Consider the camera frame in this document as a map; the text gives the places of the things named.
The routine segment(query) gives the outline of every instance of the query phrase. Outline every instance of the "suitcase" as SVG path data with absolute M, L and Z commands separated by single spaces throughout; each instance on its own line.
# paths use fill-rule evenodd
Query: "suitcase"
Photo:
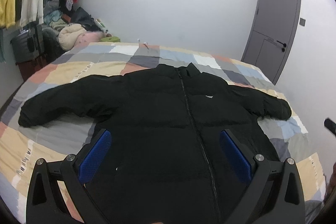
M 10 41 L 13 47 L 16 63 L 36 59 L 44 52 L 42 27 L 37 25 L 22 31 Z

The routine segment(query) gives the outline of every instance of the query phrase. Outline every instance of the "black puffer jacket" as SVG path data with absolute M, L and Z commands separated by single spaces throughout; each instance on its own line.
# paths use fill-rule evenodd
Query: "black puffer jacket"
M 228 85 L 190 64 L 124 76 L 91 75 L 47 90 L 22 107 L 19 124 L 44 124 L 69 111 L 99 119 L 112 146 L 86 184 L 111 223 L 224 221 L 246 185 L 219 145 L 230 129 L 253 153 L 278 160 L 257 118 L 288 119 L 288 103 L 261 91 Z

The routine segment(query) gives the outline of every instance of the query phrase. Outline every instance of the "gray door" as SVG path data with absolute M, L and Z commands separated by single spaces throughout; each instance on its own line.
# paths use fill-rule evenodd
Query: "gray door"
M 292 47 L 301 0 L 258 0 L 242 61 L 276 83 Z

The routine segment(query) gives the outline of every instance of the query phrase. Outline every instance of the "green object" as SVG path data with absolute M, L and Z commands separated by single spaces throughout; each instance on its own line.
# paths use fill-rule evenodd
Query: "green object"
M 119 37 L 104 37 L 100 40 L 101 42 L 120 42 Z

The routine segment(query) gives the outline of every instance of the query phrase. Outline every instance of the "patchwork bedspread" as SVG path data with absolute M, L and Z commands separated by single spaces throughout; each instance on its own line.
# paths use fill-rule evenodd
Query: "patchwork bedspread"
M 26 198 L 35 162 L 63 160 L 89 143 L 95 127 L 93 119 L 67 114 L 44 126 L 22 128 L 18 125 L 23 103 L 58 85 L 74 82 L 88 75 L 124 75 L 155 68 L 158 64 L 175 67 L 194 63 L 201 72 L 222 77 L 230 85 L 261 90 L 286 99 L 255 66 L 237 60 L 180 48 L 133 43 L 91 42 L 77 45 L 55 62 L 35 73 L 15 95 L 0 122 L 0 195 L 14 216 L 26 221 Z M 259 121 L 264 133 L 284 161 L 297 162 L 305 200 L 323 200 L 325 179 L 317 153 L 308 143 L 307 130 L 292 109 L 288 121 L 265 118 Z M 80 220 L 63 182 L 62 195 L 72 216 Z

